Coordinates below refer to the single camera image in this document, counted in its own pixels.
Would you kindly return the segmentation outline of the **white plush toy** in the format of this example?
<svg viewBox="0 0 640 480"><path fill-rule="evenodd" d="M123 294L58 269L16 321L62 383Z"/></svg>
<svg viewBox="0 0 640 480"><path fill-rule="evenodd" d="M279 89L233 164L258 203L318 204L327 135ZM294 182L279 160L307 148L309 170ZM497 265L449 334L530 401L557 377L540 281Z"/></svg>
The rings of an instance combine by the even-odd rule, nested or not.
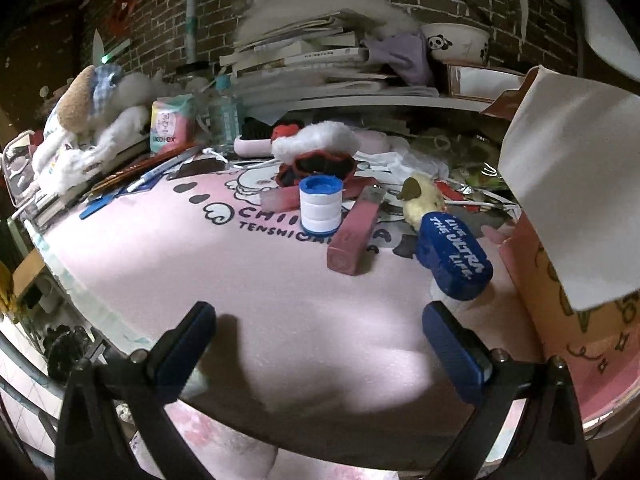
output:
<svg viewBox="0 0 640 480"><path fill-rule="evenodd" d="M117 64L89 65L49 114L32 155L34 185L62 195L103 172L146 137L152 103L165 94L164 72L126 73Z"/></svg>

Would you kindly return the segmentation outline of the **white storage box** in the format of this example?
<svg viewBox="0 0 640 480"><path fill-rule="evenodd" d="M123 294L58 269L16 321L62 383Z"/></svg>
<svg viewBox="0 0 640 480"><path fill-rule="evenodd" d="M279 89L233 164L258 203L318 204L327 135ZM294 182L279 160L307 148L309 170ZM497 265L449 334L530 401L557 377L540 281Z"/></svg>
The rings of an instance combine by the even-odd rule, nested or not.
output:
<svg viewBox="0 0 640 480"><path fill-rule="evenodd" d="M521 207L500 256L582 421L639 393L639 99L533 68L488 107L510 120L498 170Z"/></svg>

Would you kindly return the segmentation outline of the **colourful tissue pack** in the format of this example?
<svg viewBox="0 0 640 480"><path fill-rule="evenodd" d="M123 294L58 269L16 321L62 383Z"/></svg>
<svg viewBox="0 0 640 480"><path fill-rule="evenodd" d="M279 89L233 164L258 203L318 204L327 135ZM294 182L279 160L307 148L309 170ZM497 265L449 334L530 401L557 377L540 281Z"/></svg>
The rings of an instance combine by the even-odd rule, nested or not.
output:
<svg viewBox="0 0 640 480"><path fill-rule="evenodd" d="M160 154L186 145L193 138L195 118L192 94L159 98L152 105L150 150Z"/></svg>

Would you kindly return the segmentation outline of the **pink hair brush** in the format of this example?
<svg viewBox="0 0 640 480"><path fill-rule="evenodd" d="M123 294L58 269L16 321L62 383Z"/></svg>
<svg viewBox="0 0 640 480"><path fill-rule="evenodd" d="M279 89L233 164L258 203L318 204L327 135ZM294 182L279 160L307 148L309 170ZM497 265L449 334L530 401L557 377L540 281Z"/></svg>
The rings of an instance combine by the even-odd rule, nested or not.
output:
<svg viewBox="0 0 640 480"><path fill-rule="evenodd" d="M239 158L270 158L272 131L252 133L249 136L238 136L233 143L233 151Z"/></svg>

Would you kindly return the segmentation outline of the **white panda bowl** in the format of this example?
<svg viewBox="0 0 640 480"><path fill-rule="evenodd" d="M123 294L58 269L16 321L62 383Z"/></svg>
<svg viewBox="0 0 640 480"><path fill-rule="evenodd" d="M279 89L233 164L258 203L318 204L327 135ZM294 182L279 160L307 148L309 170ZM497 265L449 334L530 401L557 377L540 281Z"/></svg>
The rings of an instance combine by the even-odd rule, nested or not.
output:
<svg viewBox="0 0 640 480"><path fill-rule="evenodd" d="M486 30L465 24L430 23L421 26L427 49L443 63L486 66L489 34Z"/></svg>

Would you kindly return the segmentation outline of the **blue flat card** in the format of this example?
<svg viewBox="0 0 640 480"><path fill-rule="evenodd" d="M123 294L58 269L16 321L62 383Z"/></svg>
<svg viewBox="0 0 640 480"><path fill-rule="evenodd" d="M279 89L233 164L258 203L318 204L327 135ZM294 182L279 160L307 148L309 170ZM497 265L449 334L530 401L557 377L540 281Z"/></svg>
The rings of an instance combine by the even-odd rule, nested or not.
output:
<svg viewBox="0 0 640 480"><path fill-rule="evenodd" d="M85 209L81 211L79 215L79 219L85 220L89 218L90 216L92 216L93 214L103 209L108 204L110 204L115 198L124 194L125 191L126 191L126 188L123 188L121 186L120 188L115 188L114 191L112 192L105 193L99 198L92 200L91 202L88 203L87 206L85 206Z"/></svg>

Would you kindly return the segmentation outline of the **pink printed desk mat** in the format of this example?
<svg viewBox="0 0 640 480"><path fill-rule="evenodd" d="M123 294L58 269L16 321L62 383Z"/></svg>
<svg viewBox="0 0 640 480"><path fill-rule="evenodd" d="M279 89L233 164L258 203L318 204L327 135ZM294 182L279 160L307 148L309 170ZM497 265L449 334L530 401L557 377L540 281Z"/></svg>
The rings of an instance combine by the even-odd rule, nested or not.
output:
<svg viewBox="0 0 640 480"><path fill-rule="evenodd" d="M432 274L410 254L400 182L386 189L356 275L259 194L276 168L163 179L94 214L26 229L76 309L123 352L149 348L196 302L218 330L183 390L217 422L330 462L427 470L470 414L423 335Z"/></svg>

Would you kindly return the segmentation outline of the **white pen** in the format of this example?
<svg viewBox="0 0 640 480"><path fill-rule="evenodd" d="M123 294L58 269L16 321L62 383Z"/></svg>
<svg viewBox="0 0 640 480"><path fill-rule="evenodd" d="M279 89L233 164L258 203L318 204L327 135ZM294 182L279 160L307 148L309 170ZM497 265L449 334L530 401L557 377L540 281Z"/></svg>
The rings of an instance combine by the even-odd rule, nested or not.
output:
<svg viewBox="0 0 640 480"><path fill-rule="evenodd" d="M130 185L128 185L126 187L127 192L128 193L134 192L138 188L141 188L142 185L144 185L145 183L150 182L151 180L155 179L158 176L161 176L169 169L174 168L175 166L181 164L188 158L198 154L201 150L202 148L200 146L194 146L193 148L188 148L187 150L174 156L171 159L165 160L154 169L147 171L145 174L142 174L142 176L137 181L134 181L134 183L131 183Z"/></svg>

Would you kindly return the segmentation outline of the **yellow plush dog toy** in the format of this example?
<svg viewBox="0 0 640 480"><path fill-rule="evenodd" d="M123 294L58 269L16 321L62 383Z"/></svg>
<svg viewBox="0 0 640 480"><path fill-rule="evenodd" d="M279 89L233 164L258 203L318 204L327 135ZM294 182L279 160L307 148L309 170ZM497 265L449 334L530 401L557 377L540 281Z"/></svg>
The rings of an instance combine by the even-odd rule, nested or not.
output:
<svg viewBox="0 0 640 480"><path fill-rule="evenodd" d="M430 212L445 212L446 205L442 192L431 177L415 172L402 184L397 195L402 203L405 222L415 231L420 230L422 218Z"/></svg>

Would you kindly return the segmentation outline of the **pink rectangular box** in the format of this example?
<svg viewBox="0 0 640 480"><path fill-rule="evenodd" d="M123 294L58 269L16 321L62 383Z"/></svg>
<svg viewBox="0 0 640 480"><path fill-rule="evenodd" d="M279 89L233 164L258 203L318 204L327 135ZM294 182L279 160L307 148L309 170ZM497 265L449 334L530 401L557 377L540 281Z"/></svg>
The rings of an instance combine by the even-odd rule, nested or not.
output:
<svg viewBox="0 0 640 480"><path fill-rule="evenodd" d="M346 275L357 274L360 259L378 222L378 208L384 196L385 190L379 184L362 190L326 250L329 270Z"/></svg>

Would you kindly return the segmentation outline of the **green tall water bottle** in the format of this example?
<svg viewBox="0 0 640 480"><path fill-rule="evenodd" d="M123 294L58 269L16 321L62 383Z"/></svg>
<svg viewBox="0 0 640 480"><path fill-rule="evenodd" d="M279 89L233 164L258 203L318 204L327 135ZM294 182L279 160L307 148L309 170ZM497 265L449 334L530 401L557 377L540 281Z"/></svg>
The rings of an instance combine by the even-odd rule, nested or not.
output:
<svg viewBox="0 0 640 480"><path fill-rule="evenodd" d="M215 79L215 95L209 101L209 127L213 146L218 153L233 154L234 142L242 134L241 101L231 91L231 78L227 74Z"/></svg>

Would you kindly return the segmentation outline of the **red white fluffy hat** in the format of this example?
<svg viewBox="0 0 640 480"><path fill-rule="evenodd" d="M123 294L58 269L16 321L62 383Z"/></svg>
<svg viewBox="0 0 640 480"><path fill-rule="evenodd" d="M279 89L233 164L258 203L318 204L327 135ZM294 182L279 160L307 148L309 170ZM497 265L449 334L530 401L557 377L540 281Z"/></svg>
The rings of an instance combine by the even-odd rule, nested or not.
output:
<svg viewBox="0 0 640 480"><path fill-rule="evenodd" d="M277 125L270 139L272 156L280 162L276 182L281 188L298 185L315 174L352 180L359 140L348 125L326 120L308 126L300 122Z"/></svg>

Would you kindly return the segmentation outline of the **blue ultra case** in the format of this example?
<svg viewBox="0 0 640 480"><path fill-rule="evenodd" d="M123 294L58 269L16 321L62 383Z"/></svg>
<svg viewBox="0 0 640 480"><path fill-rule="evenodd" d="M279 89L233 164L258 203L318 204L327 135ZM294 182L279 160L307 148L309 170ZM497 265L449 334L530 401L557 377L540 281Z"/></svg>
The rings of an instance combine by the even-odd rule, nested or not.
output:
<svg viewBox="0 0 640 480"><path fill-rule="evenodd" d="M421 219L416 258L430 270L439 289L458 301L480 296L494 267L470 229L457 217L433 211Z"/></svg>

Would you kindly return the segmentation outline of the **blue cap white jar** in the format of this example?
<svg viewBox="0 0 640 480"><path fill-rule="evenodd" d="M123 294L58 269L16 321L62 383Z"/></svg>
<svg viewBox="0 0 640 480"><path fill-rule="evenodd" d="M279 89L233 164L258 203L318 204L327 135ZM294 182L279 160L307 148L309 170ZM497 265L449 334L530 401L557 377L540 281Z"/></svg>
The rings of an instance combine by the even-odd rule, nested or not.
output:
<svg viewBox="0 0 640 480"><path fill-rule="evenodd" d="M299 182L299 191L311 193L338 192L343 181L337 177L315 174ZM342 204L332 202L326 205L300 204L300 226L307 234L329 236L337 231L342 223Z"/></svg>

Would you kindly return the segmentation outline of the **purple cloth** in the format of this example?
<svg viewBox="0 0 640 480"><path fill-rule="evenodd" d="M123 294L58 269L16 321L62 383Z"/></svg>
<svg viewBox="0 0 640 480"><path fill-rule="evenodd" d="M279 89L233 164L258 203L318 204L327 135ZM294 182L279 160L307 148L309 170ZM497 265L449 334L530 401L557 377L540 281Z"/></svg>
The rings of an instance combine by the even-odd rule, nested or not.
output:
<svg viewBox="0 0 640 480"><path fill-rule="evenodd" d="M427 61L427 44L423 32L402 32L382 40L366 39L368 64L388 65L409 86L428 86L432 70Z"/></svg>

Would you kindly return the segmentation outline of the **stack of books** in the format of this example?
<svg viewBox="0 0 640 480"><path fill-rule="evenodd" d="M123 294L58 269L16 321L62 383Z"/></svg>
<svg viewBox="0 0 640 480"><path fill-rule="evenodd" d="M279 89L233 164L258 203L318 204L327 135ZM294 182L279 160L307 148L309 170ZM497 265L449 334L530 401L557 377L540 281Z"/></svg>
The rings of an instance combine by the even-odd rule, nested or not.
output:
<svg viewBox="0 0 640 480"><path fill-rule="evenodd" d="M294 18L239 42L219 59L220 73L230 76L231 91L250 108L343 96L449 96L446 67L430 51L433 77L428 86L409 86L390 66L367 63L364 40L402 33L389 34L383 26L380 20L347 10Z"/></svg>

